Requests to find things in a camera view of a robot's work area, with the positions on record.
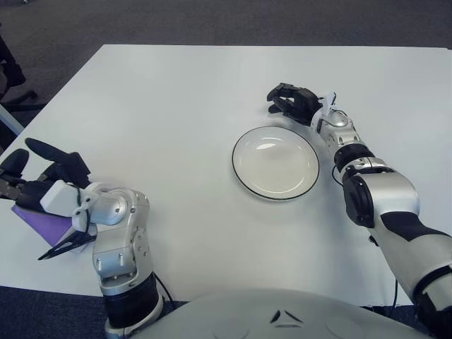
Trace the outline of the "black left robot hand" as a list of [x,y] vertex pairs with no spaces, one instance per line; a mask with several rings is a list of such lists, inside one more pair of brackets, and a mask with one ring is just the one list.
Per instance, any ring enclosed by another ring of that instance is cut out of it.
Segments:
[[[40,200],[52,185],[62,180],[84,189],[90,184],[90,170],[77,152],[66,153],[34,138],[26,138],[28,150],[18,148],[1,163],[1,198],[12,200],[17,206],[42,212]],[[25,180],[23,170],[29,151],[51,162],[35,180]]]

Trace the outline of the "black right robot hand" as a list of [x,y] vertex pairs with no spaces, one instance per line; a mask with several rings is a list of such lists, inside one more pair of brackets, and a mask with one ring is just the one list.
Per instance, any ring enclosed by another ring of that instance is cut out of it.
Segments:
[[280,83],[266,97],[272,105],[268,108],[271,114],[282,113],[297,123],[310,126],[312,119],[321,108],[320,98],[306,88],[288,83]]

